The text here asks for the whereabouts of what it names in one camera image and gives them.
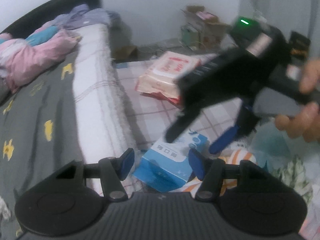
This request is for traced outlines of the small cardboard boxes stack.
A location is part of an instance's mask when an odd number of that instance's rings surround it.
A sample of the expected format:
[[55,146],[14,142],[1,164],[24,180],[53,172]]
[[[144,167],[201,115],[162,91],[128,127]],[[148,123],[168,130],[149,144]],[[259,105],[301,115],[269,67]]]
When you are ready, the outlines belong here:
[[181,43],[191,50],[216,48],[224,39],[229,25],[206,11],[204,6],[189,5],[181,10],[185,25],[181,26]]

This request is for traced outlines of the green white cloth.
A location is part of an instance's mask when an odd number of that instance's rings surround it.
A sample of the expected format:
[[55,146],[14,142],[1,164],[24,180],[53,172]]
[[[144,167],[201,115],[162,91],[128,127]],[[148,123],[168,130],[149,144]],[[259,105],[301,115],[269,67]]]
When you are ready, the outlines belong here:
[[294,158],[285,167],[278,168],[272,172],[283,184],[294,189],[306,202],[310,204],[313,198],[313,189],[306,177],[304,164],[299,156]]

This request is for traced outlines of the black snack bag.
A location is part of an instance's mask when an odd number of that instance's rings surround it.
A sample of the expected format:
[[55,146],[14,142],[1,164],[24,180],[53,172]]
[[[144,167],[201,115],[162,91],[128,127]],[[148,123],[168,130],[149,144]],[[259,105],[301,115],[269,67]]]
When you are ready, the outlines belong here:
[[292,31],[289,39],[290,54],[292,57],[305,61],[309,55],[311,41],[306,36]]

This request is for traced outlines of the pink grey duvet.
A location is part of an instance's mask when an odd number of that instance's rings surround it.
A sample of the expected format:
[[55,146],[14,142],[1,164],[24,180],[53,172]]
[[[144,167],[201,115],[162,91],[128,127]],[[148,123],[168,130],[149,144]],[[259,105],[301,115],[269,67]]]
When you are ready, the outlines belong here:
[[41,27],[25,39],[1,34],[1,79],[15,93],[63,61],[80,39],[80,34],[54,25]]

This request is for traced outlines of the dark bed headboard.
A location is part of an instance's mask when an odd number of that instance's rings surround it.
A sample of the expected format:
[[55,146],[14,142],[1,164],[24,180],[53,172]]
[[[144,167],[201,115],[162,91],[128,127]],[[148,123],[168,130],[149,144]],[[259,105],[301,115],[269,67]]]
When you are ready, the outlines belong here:
[[91,9],[101,6],[101,0],[50,0],[17,19],[2,32],[10,33],[15,38],[26,38],[57,15],[66,14],[84,3]]

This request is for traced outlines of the red tissue pack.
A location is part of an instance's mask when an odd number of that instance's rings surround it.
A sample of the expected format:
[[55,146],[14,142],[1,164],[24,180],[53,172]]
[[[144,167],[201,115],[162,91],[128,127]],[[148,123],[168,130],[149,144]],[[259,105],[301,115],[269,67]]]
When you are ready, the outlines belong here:
[[135,90],[173,105],[180,103],[177,80],[201,64],[201,60],[172,51],[165,52],[142,74]]

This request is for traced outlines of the blue white mask box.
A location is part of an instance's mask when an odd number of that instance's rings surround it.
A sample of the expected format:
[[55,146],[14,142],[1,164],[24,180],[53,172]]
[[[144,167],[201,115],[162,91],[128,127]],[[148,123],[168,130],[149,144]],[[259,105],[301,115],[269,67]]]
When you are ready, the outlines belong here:
[[192,168],[188,153],[198,152],[208,145],[208,138],[191,129],[173,143],[158,139],[141,157],[133,176],[158,192],[169,192],[184,186],[190,179]]

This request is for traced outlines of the white fleece blanket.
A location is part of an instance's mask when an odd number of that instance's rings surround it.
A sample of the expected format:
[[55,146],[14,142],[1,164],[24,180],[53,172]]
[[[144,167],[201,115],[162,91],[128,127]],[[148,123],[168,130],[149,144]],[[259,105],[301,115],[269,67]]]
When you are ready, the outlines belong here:
[[94,24],[76,29],[76,33],[81,36],[73,67],[78,139],[85,163],[91,164],[119,157],[137,144],[112,66],[108,27]]

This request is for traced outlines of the purple clothing pile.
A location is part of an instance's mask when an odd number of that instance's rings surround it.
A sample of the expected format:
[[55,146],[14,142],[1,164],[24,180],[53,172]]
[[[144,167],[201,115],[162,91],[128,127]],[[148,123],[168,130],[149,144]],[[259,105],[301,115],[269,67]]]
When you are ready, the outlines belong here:
[[52,25],[66,30],[74,30],[94,24],[114,27],[120,23],[121,18],[117,12],[103,8],[91,10],[87,4],[76,6],[68,14],[61,14],[52,20]]

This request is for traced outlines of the orange striped towel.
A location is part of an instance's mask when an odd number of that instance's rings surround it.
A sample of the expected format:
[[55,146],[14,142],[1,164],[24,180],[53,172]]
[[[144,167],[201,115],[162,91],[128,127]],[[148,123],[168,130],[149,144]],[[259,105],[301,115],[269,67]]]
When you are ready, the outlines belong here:
[[[257,164],[257,160],[255,156],[248,152],[248,150],[244,149],[237,149],[237,150],[228,150],[226,154],[221,153],[218,159],[223,160],[226,164],[233,164],[233,165],[239,165],[240,161],[242,160],[249,160],[254,164]],[[201,181],[197,178],[194,178],[191,180],[191,182],[186,183],[186,185],[183,187],[183,192],[190,192],[191,195],[194,197],[196,191],[199,189],[201,185]],[[220,195],[222,196],[226,190],[232,189],[236,187],[237,182],[235,179],[225,179],[223,181],[223,185],[221,188]]]

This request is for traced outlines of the white plastic bag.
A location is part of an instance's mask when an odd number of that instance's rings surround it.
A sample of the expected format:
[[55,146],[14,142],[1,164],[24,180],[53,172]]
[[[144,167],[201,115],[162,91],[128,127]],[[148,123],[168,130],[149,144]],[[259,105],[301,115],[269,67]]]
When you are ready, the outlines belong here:
[[287,167],[293,160],[284,133],[272,122],[256,128],[248,149],[255,156],[257,165],[270,173]]

